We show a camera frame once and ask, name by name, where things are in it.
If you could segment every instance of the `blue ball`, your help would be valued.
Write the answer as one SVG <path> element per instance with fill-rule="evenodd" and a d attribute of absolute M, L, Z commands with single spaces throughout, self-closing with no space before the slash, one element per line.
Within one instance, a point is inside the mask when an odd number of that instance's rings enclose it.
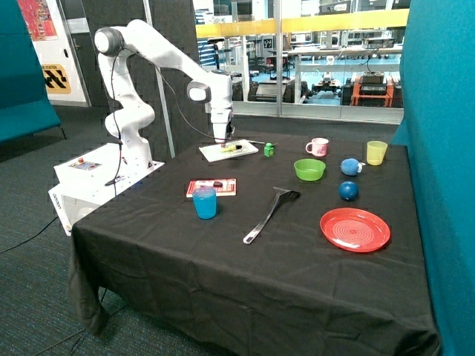
<path fill-rule="evenodd" d="M 347 176 L 355 176 L 358 174 L 359 162 L 357 159 L 349 158 L 341 163 L 341 171 Z"/>
<path fill-rule="evenodd" d="M 343 200 L 351 201 L 358 196 L 358 186 L 353 182 L 343 182 L 340 184 L 338 192 Z"/>

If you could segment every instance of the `blue cup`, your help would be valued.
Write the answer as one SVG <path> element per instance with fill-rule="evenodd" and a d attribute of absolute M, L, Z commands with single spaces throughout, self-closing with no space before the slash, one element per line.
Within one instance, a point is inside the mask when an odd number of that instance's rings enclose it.
<path fill-rule="evenodd" d="M 199 187 L 193 193 L 193 203 L 200 219 L 211 219 L 217 213 L 216 190 L 213 187 Z"/>

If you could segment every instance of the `teal panel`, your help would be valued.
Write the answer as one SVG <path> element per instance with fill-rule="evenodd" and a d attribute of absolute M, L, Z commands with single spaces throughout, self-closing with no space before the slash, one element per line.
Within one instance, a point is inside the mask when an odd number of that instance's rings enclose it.
<path fill-rule="evenodd" d="M 444 355 L 475 349 L 475 7 L 413 0 L 404 39 L 404 120 L 434 311 Z"/>
<path fill-rule="evenodd" d="M 16 0 L 1 4 L 0 142 L 61 125 Z"/>
<path fill-rule="evenodd" d="M 47 99 L 0 109 L 0 142 L 61 125 Z"/>
<path fill-rule="evenodd" d="M 45 79 L 28 35 L 0 35 L 0 108 L 47 96 Z"/>
<path fill-rule="evenodd" d="M 17 0 L 1 0 L 0 35 L 28 34 Z"/>

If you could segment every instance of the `yellow railing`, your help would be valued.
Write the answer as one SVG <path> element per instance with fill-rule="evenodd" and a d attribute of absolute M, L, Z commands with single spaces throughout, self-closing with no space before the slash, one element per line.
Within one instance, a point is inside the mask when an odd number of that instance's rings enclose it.
<path fill-rule="evenodd" d="M 409 10 L 404 9 L 282 19 L 282 32 L 404 27 L 407 24 L 408 16 Z M 263 35 L 266 33 L 275 33 L 276 28 L 277 26 L 274 19 L 226 24 L 199 24 L 196 26 L 196 34 L 199 39 L 217 36 Z"/>

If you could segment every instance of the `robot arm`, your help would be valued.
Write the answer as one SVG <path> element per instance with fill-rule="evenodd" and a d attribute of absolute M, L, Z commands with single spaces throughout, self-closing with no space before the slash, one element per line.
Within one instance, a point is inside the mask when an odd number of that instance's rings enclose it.
<path fill-rule="evenodd" d="M 108 116 L 106 127 L 114 136 L 121 135 L 124 154 L 138 157 L 138 165 L 151 162 L 148 142 L 140 137 L 138 130 L 154 120 L 154 111 L 134 89 L 126 64 L 132 54 L 143 57 L 159 69 L 181 70 L 193 79 L 187 88 L 188 97 L 194 102 L 210 103 L 214 138 L 218 143 L 226 143 L 232 134 L 232 81 L 226 72 L 202 69 L 141 20 L 133 20 L 127 27 L 101 28 L 96 32 L 94 43 L 100 52 L 99 68 L 107 91 L 123 106 L 115 113 L 115 120 L 112 115 Z"/>

